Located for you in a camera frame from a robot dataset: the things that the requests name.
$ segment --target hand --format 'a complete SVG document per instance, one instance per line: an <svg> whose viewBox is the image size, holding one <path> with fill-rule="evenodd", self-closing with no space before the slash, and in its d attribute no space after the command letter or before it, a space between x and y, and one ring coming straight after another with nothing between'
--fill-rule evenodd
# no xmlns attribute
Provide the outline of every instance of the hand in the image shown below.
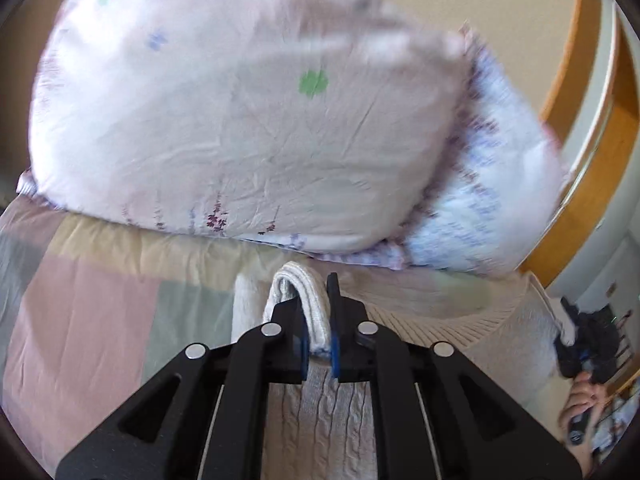
<svg viewBox="0 0 640 480"><path fill-rule="evenodd" d="M569 431L569 422L576 415L591 410L591 418L587 426L586 435L593 435L593 430L600 420L605 403L607 402L607 390L602 384L591 384L590 372L580 372L574 379L574 385L569 391L564 408L558 418L558 426L562 434L566 436Z"/></svg>
<svg viewBox="0 0 640 480"><path fill-rule="evenodd" d="M591 439L594 428L600 420L607 401L606 388L602 386L602 384L591 384L589 379L591 379L590 372L581 372L576 376L574 385L569 391L566 404L558 417L558 426L562 431L562 435L566 438L568 436L567 433L571 419L591 408L591 416L584 440L579 446L573 446L572 444L567 445L569 452L575 456L580 464L582 474L585 477L590 473L591 467L593 466L593 460L591 459Z"/></svg>

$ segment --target metal screw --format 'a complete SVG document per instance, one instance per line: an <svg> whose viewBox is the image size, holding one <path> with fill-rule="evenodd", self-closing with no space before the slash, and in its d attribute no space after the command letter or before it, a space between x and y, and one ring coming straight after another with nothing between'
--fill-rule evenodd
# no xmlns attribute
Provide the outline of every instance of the metal screw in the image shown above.
<svg viewBox="0 0 640 480"><path fill-rule="evenodd" d="M260 331L267 337L273 337L282 332L282 327L277 323L267 323L262 326Z"/></svg>
<svg viewBox="0 0 640 480"><path fill-rule="evenodd" d="M440 341L433 345L433 352L438 357L451 357L453 355L453 345L446 341Z"/></svg>
<svg viewBox="0 0 640 480"><path fill-rule="evenodd" d="M363 321L358 325L358 332L362 335L373 335L378 331L378 326L373 321Z"/></svg>
<svg viewBox="0 0 640 480"><path fill-rule="evenodd" d="M204 354L206 354L207 349L204 345L200 343L194 343L192 345L187 346L187 349L184 353L187 355L189 359L200 359Z"/></svg>

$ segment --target white knit blanket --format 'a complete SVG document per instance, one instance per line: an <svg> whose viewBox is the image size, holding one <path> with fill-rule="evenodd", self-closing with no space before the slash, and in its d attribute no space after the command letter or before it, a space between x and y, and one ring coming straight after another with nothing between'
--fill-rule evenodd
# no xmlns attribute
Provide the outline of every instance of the white knit blanket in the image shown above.
<svg viewBox="0 0 640 480"><path fill-rule="evenodd" d="M330 347L326 275L338 272L343 295L364 302L369 318L410 343L447 340L503 389L525 402L555 367L553 339L571 343L571 323L549 300L533 275L513 274L491 282L460 275L425 275L386 269L289 262L273 283L240 275L236 280L232 340L271 318L273 307L302 300L315 354ZM456 303L456 309L447 308ZM312 357L302 386L272 384L262 458L263 479L376 478L374 427L368 383L339 384L328 360Z"/></svg>

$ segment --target wall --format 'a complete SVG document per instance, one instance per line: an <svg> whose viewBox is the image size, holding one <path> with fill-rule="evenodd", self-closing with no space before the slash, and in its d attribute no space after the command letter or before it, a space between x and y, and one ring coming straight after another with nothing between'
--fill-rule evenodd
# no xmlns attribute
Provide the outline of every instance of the wall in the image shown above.
<svg viewBox="0 0 640 480"><path fill-rule="evenodd" d="M29 165L27 125L40 53L62 0L25 0L0 28L0 203Z"/></svg>
<svg viewBox="0 0 640 480"><path fill-rule="evenodd" d="M615 290L608 296L607 291ZM601 309L607 303L616 316L624 316L629 310L634 314L625 325L626 334L636 352L640 351L640 248L629 235L614 252L602 271L583 295L578 307L585 312Z"/></svg>
<svg viewBox="0 0 640 480"><path fill-rule="evenodd" d="M636 243L640 245L640 203L638 204L638 207L636 207L634 215L631 217L631 222L629 223L629 234L631 234Z"/></svg>
<svg viewBox="0 0 640 480"><path fill-rule="evenodd" d="M564 56L575 0L392 0L435 27L469 22L489 42L514 84L541 110Z"/></svg>
<svg viewBox="0 0 640 480"><path fill-rule="evenodd" d="M640 88L640 40L626 17L620 14L620 20L628 40L636 86ZM547 288L550 295L565 296L570 301L577 301L584 294L628 233L639 198L640 136L636 139L625 173L609 200L604 215L571 262Z"/></svg>

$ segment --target pillow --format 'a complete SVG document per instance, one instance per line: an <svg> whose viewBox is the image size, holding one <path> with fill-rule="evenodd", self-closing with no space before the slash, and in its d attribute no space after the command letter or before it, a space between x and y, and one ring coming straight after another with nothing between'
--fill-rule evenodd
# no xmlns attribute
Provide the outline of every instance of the pillow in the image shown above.
<svg viewBox="0 0 640 480"><path fill-rule="evenodd" d="M312 256L500 276L542 238L566 176L558 141L488 47L463 34L472 73L442 160L403 229L365 251Z"/></svg>
<svg viewBox="0 0 640 480"><path fill-rule="evenodd" d="M467 73L385 0L66 0L33 175L114 222L361 250L419 202Z"/></svg>

